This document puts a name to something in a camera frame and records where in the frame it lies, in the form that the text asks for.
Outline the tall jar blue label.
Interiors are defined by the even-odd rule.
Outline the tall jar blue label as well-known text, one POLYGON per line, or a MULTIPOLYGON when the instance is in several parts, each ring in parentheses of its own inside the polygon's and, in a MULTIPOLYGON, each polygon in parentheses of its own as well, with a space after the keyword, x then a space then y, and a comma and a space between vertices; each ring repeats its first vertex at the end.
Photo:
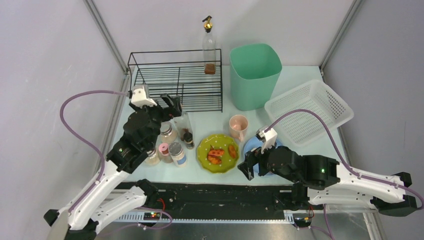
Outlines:
POLYGON ((179 142, 171 143, 168 146, 168 152, 177 167, 182 168, 187 164, 186 154, 183 146, 179 142))

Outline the oil bottle gold spout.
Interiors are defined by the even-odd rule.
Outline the oil bottle gold spout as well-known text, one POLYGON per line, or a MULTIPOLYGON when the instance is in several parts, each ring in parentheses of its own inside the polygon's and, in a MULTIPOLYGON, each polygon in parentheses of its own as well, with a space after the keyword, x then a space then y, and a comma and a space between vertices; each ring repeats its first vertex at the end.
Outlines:
POLYGON ((176 127, 176 131, 181 141, 184 140, 185 133, 193 134, 189 114, 186 111, 181 112, 181 116, 173 118, 174 125, 176 127))
POLYGON ((202 51, 204 61, 204 73, 214 75, 216 73, 216 41, 214 39, 211 23, 212 16, 208 15, 202 20, 205 35, 202 40, 202 51))

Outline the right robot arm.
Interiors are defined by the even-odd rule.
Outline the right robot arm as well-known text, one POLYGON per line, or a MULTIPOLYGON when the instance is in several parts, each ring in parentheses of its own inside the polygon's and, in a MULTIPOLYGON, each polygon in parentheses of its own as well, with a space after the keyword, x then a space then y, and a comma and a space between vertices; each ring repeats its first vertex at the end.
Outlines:
POLYGON ((272 173, 292 182, 289 193, 276 195, 276 200, 290 210, 348 205, 377 210, 386 216, 406 217, 419 209, 417 199, 405 189, 412 183, 406 172, 389 176, 354 174, 333 158, 298 155, 286 146, 249 150, 237 168, 249 181, 272 173))

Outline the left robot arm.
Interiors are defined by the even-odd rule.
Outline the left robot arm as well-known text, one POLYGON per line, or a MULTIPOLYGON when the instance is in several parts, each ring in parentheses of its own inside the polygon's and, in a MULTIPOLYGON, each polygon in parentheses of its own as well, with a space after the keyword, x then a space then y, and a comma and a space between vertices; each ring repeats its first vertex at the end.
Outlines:
POLYGON ((157 143, 162 123, 182 114, 180 96, 163 93, 166 107, 140 89, 129 95, 132 114, 123 125, 123 135, 108 154, 101 155, 96 175, 81 192, 61 209, 50 209, 44 220, 50 226, 50 240, 93 240, 123 214, 143 207, 157 193, 148 180, 138 181, 119 197, 106 201, 148 157, 157 143))

